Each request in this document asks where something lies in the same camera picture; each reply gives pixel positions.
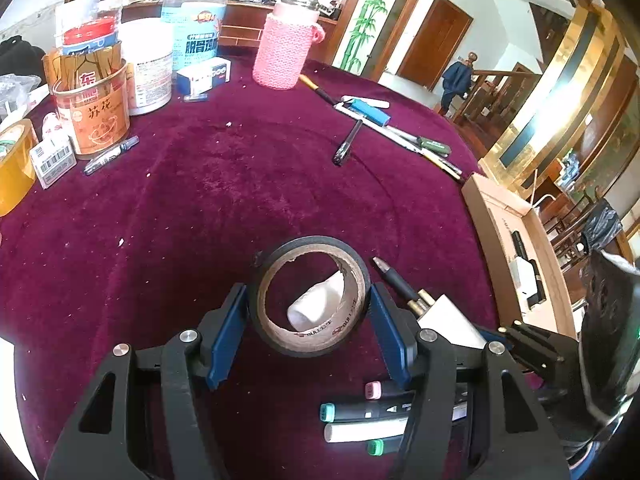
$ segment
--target pink marker cap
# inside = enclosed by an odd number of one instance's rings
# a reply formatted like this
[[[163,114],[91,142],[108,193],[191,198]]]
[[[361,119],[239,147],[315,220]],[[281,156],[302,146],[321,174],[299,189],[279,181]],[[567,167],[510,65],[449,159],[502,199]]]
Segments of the pink marker cap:
[[[372,381],[364,385],[364,397],[368,400],[379,399],[382,396],[380,381]]]

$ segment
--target blue gripper pad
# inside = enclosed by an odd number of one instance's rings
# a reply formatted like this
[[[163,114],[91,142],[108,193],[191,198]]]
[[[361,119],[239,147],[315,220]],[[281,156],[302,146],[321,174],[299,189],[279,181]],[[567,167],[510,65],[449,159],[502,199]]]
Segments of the blue gripper pad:
[[[413,314],[399,309],[382,283],[371,287],[369,311],[389,377],[403,390],[409,390],[411,368],[418,355],[415,334],[409,325],[419,328]]]
[[[390,116],[385,114],[379,108],[370,106],[360,99],[354,99],[349,104],[349,108],[351,108],[351,110],[353,110],[354,112],[361,113],[369,121],[376,123],[378,126],[386,126],[386,124],[389,122],[389,119],[391,119]]]
[[[222,306],[207,312],[198,326],[198,331],[203,334],[201,354],[210,348],[207,386],[211,390],[215,390],[229,375],[244,333],[247,309],[246,285],[236,283]]]

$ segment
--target roll of tape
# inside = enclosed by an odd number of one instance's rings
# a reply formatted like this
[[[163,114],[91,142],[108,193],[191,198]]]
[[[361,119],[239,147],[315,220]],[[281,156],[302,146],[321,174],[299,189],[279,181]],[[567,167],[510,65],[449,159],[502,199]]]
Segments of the roll of tape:
[[[344,277],[344,293],[329,319],[310,330],[290,332],[267,316],[267,290],[287,262],[309,253],[332,257]],[[249,289],[249,311],[258,334],[273,349],[293,357],[315,357],[334,350],[357,327],[367,308],[369,287],[367,266],[347,244],[326,236],[296,238],[277,248],[260,265]]]
[[[28,119],[0,132],[0,140],[7,145],[12,142],[11,150],[0,158],[0,216],[4,216],[20,203],[36,180],[29,150],[38,140]]]

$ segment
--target red lid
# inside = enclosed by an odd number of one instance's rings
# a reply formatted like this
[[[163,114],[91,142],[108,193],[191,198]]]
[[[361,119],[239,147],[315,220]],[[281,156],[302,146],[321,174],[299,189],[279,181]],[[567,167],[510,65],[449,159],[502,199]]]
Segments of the red lid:
[[[70,28],[65,32],[62,42],[65,45],[84,43],[113,34],[114,30],[116,30],[116,19],[114,16],[108,16],[94,22],[83,23],[80,27]]]

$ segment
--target dark blue jacket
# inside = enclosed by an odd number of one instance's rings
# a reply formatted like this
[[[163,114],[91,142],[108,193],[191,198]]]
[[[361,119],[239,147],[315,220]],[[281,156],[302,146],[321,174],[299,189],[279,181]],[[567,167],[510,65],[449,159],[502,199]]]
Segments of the dark blue jacket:
[[[455,62],[442,74],[442,87],[446,93],[457,94],[460,97],[471,88],[471,74],[474,69],[459,61]]]

